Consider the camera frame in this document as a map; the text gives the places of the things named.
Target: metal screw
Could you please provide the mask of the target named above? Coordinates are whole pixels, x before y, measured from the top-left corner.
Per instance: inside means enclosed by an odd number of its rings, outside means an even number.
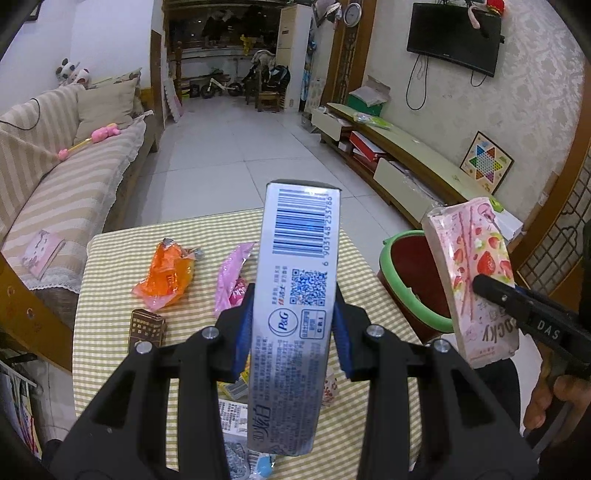
[[[438,338],[433,342],[433,348],[440,353],[448,353],[448,351],[452,349],[452,344],[447,340]]]
[[[367,327],[366,332],[370,337],[380,338],[384,335],[384,327],[381,325],[370,325]]]
[[[141,353],[149,353],[152,350],[152,344],[147,341],[139,342],[135,345],[135,351]]]
[[[203,338],[205,338],[207,340],[213,340],[214,338],[217,338],[217,336],[219,334],[220,334],[220,331],[215,327],[205,327],[201,331],[201,335],[203,335]]]

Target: yellow checkered tablecloth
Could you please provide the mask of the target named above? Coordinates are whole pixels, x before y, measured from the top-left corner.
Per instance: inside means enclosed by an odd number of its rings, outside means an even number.
[[[156,245],[164,237],[184,247],[201,247],[193,282],[176,304],[161,313],[167,322],[165,345],[179,343],[214,324],[217,271],[238,243],[258,241],[262,209],[226,213],[129,230],[103,233],[88,245],[88,262],[74,329],[73,377],[76,414],[80,415],[127,355],[131,311],[142,302],[131,294],[147,275]],[[254,281],[258,250],[242,276]],[[407,342],[418,343],[412,328],[349,237],[341,231],[337,280],[345,301],[363,307],[379,323]],[[329,364],[337,374],[339,395],[320,411],[314,449],[308,455],[279,458],[275,480],[346,480],[356,477],[363,442],[368,383],[349,382],[339,368],[331,342]],[[411,456],[420,442],[420,411],[415,382],[410,382]],[[167,464],[178,468],[176,451],[178,381],[171,383],[167,419]]]

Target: qr code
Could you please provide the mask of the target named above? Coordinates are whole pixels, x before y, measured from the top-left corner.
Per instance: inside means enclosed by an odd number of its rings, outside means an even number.
[[[290,304],[324,306],[327,272],[291,270]]]

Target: strawberry pocky box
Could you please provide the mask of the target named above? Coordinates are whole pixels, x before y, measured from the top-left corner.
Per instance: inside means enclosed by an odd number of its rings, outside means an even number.
[[[434,209],[422,225],[446,293],[460,354],[473,368],[513,356],[519,348],[515,320],[472,290],[478,274],[515,286],[489,200],[477,198]]]

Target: bicycle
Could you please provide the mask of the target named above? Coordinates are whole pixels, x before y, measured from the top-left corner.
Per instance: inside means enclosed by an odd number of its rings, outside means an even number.
[[[209,82],[201,87],[201,97],[211,98],[216,94],[216,92],[219,92],[221,95],[224,90],[226,90],[230,96],[238,97],[242,95],[243,87],[239,82],[232,82],[230,85],[226,86],[225,84],[220,83],[215,78],[211,77]]]

